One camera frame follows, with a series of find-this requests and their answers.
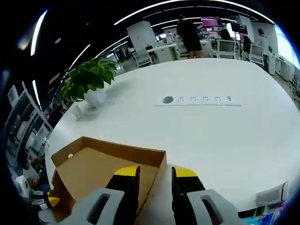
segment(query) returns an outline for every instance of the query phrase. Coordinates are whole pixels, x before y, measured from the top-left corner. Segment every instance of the white round table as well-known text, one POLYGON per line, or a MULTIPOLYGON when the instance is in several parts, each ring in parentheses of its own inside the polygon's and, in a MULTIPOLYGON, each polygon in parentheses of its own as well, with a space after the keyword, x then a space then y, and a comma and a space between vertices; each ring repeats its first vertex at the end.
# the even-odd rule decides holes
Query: white round table
MULTIPOLYGON (((292 180, 300 171, 300 116, 281 86, 254 63, 228 59, 179 60, 117 76, 108 101, 76 121, 71 111, 54 128, 51 155, 81 136, 166 150, 169 164, 196 172, 238 211, 255 207, 255 194, 292 180), (239 96, 241 106, 155 106, 168 95, 239 96)), ((143 224, 173 224, 170 166, 143 224)))

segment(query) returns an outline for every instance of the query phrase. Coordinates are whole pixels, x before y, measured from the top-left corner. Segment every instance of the white vase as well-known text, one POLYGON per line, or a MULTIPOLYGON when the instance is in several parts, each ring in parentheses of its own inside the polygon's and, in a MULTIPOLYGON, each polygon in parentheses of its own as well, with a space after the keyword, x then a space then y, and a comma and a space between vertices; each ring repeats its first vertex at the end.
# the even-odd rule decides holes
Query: white vase
POLYGON ((105 90, 100 88, 97 88, 96 90, 89 89, 87 93, 84 94, 84 100, 87 101, 92 108, 99 107, 106 99, 107 94, 105 90))

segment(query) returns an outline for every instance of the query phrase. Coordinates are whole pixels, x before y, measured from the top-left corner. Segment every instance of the cardboard box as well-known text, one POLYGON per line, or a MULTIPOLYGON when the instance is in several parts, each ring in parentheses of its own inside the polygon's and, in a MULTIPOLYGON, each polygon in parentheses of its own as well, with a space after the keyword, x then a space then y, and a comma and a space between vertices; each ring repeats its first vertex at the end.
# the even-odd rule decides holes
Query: cardboard box
POLYGON ((96 188, 105 188, 113 174, 120 168, 139 165, 140 189, 138 212, 151 188, 166 167, 166 152, 144 149, 112 142, 81 137, 51 157, 56 171, 50 196, 60 198, 52 208, 57 222, 71 214, 73 205, 96 188))

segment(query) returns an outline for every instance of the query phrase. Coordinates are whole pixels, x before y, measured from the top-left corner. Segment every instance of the office chair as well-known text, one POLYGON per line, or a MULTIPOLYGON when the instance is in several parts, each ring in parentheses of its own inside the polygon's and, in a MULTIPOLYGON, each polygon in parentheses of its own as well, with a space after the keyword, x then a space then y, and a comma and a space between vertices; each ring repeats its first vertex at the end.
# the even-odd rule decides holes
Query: office chair
POLYGON ((235 56, 235 41, 217 40, 217 51, 213 52, 214 58, 236 59, 235 56))
POLYGON ((152 58, 149 56, 148 52, 146 49, 141 49, 139 51, 133 52, 132 53, 137 66, 138 67, 142 67, 142 66, 147 66, 147 65, 152 65, 153 64, 153 60, 152 58))
POLYGON ((246 56, 246 60, 264 66, 263 47, 251 43, 249 55, 246 56))
POLYGON ((189 54, 187 52, 187 49, 185 48, 184 44, 180 40, 176 40, 176 52, 177 52, 177 58, 179 60, 181 59, 188 59, 189 54))

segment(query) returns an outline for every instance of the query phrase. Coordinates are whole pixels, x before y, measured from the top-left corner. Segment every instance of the green leaves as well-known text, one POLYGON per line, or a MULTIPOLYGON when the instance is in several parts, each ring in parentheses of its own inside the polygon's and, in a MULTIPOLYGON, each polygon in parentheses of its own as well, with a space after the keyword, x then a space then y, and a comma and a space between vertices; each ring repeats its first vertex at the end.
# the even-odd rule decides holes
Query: green leaves
POLYGON ((68 73, 68 78, 61 88, 64 98, 84 99, 89 90, 104 88, 104 82, 109 85, 114 81, 113 74, 116 63, 108 59, 92 59, 85 62, 68 73))

